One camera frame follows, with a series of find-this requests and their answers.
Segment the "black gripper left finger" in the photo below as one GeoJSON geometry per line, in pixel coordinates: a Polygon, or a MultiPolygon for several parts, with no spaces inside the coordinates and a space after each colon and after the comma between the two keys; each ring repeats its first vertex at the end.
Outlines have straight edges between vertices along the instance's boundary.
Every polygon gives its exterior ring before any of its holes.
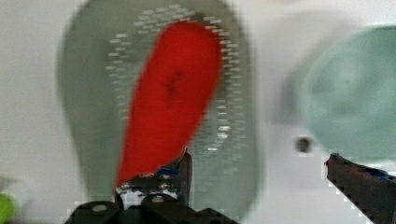
{"type": "Polygon", "coordinates": [[[239,224],[212,208],[189,207],[192,158],[189,153],[151,175],[116,188],[115,199],[78,206],[64,224],[239,224]]]}

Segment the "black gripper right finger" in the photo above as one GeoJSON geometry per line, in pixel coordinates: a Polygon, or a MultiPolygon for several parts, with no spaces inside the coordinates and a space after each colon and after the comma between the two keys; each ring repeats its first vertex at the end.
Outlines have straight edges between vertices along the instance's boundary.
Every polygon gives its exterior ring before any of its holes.
{"type": "Polygon", "coordinates": [[[395,224],[396,180],[387,172],[332,153],[327,178],[374,224],[395,224]]]}

